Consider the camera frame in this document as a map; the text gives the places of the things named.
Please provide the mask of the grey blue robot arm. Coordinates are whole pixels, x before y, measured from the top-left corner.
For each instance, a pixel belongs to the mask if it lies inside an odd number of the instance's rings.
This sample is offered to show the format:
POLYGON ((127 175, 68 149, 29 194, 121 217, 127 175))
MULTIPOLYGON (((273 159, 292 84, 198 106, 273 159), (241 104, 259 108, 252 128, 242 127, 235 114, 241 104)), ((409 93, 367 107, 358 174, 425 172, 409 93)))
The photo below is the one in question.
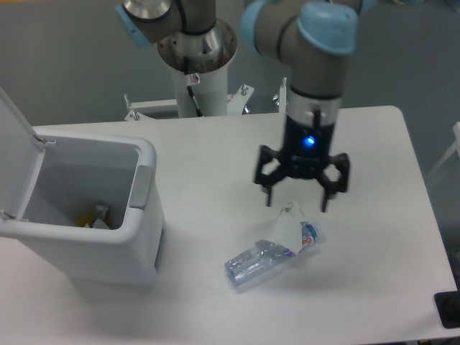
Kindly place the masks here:
MULTIPOLYGON (((247 4, 240 37, 292 72, 280 92, 282 146, 261 146, 254 173, 266 194, 285 178, 318 181, 324 201, 347 191, 349 157, 330 155, 330 147, 359 16, 371 7, 371 1, 247 4)), ((132 42, 156 45, 172 69, 181 117, 229 113, 226 68, 236 54, 237 35, 217 17, 214 1, 121 1, 115 11, 132 42)))

